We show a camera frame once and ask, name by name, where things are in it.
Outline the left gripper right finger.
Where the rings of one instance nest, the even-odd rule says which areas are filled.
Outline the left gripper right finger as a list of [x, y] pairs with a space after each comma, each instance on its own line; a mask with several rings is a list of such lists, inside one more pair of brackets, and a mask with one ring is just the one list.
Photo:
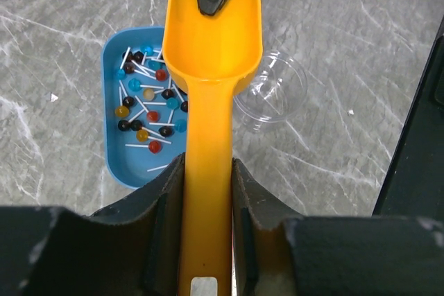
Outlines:
[[238, 295], [442, 295], [443, 224], [304, 216], [232, 163]]

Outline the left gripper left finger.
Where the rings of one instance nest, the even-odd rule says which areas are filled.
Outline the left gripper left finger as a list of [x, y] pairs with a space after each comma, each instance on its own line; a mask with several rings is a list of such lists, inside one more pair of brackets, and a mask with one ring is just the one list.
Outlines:
[[185, 158], [91, 216], [1, 208], [2, 295], [175, 295]]

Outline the yellow plastic scoop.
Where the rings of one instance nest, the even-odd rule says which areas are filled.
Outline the yellow plastic scoop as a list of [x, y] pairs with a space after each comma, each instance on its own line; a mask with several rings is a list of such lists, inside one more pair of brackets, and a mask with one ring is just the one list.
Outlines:
[[163, 57], [188, 95], [178, 294], [211, 277], [232, 288], [232, 103], [263, 53], [261, 0], [228, 0], [214, 16], [198, 0], [168, 0]]

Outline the blue lollipop tray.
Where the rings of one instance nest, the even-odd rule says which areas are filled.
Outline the blue lollipop tray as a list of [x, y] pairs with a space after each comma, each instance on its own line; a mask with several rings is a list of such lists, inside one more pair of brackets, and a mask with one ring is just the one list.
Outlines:
[[161, 26], [129, 28], [102, 51], [105, 159], [114, 178], [132, 189], [185, 151], [188, 98], [169, 75], [163, 37]]

